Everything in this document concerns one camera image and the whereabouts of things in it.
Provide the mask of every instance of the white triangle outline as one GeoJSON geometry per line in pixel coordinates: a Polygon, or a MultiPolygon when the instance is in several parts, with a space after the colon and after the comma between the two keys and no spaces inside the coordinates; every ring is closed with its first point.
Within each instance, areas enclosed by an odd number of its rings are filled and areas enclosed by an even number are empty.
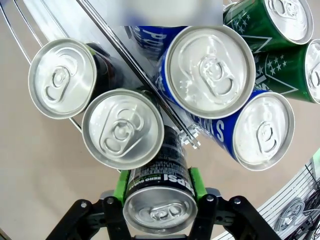
{"type": "Polygon", "coordinates": [[[253,52],[253,54],[258,54],[261,53],[261,49],[266,46],[271,40],[272,37],[267,37],[267,36],[249,36],[249,35],[241,35],[241,37],[243,38],[252,38],[252,39],[266,39],[265,43],[262,44],[261,47],[259,47],[255,52],[253,52]]]}
{"type": "Polygon", "coordinates": [[[299,90],[298,88],[295,88],[295,87],[293,87],[293,86],[291,86],[291,85],[289,85],[289,84],[287,84],[287,83],[285,83],[285,82],[283,82],[283,81],[280,81],[279,79],[276,79],[275,77],[267,74],[267,59],[268,59],[268,56],[269,56],[269,53],[266,55],[265,63],[264,63],[264,73],[265,73],[265,75],[268,76],[269,78],[272,78],[273,80],[275,80],[275,81],[283,84],[283,85],[286,85],[287,87],[292,88],[292,90],[290,90],[290,91],[282,92],[281,95],[298,91],[298,90],[299,90]]]}

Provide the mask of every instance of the beige floor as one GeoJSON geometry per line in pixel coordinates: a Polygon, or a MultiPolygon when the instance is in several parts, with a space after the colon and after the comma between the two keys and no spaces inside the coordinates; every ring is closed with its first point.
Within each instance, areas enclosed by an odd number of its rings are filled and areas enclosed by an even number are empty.
{"type": "MultiPolygon", "coordinates": [[[[38,49],[9,1],[14,27],[33,56],[38,49]]],[[[313,9],[318,0],[309,0],[313,9]]],[[[320,37],[317,23],[314,37],[320,37]]],[[[118,172],[94,160],[68,120],[37,111],[28,92],[29,65],[0,17],[0,228],[13,240],[45,239],[77,199],[95,202],[113,189],[118,172]]],[[[262,205],[303,167],[320,147],[320,106],[290,101],[296,117],[292,145],[283,160],[263,172],[243,169],[218,145],[200,137],[200,150],[186,147],[189,166],[199,167],[208,187],[225,199],[246,196],[262,205]]],[[[222,231],[217,227],[213,235],[222,231]]],[[[106,232],[100,234],[103,239],[106,232]]]]}

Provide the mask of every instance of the green pad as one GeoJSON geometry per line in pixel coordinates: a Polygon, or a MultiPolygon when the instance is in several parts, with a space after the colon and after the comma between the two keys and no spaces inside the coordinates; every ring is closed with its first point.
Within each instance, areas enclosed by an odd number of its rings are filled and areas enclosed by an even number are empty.
{"type": "Polygon", "coordinates": [[[122,170],[120,173],[120,177],[116,184],[116,188],[113,192],[113,196],[116,197],[119,201],[121,201],[122,205],[125,203],[125,194],[128,183],[128,178],[130,175],[130,171],[122,170]]]}
{"type": "Polygon", "coordinates": [[[207,194],[207,190],[202,180],[200,171],[197,167],[189,168],[190,177],[193,182],[193,188],[195,192],[196,201],[198,202],[204,195],[207,194]]]}

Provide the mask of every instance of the bolt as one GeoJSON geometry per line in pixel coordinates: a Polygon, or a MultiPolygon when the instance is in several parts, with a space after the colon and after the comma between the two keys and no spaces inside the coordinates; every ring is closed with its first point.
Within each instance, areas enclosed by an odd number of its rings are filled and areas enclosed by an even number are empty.
{"type": "Polygon", "coordinates": [[[107,204],[113,204],[114,203],[114,199],[111,197],[108,197],[108,199],[106,200],[107,204]]]}
{"type": "Polygon", "coordinates": [[[239,198],[236,198],[236,199],[234,199],[234,201],[233,201],[235,204],[240,204],[241,203],[241,200],[239,199],[239,198]]]}
{"type": "Polygon", "coordinates": [[[208,196],[206,197],[206,200],[207,200],[208,202],[212,202],[212,201],[214,200],[214,197],[213,197],[212,195],[208,195],[208,196]]]}

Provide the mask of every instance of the gray cable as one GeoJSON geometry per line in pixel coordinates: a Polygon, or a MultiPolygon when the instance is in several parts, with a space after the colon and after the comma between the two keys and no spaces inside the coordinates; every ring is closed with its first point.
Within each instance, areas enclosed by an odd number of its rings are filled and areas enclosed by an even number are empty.
{"type": "Polygon", "coordinates": [[[284,207],[280,217],[276,221],[274,230],[281,232],[293,225],[296,219],[304,211],[305,203],[300,197],[295,197],[287,206],[284,207]]]}

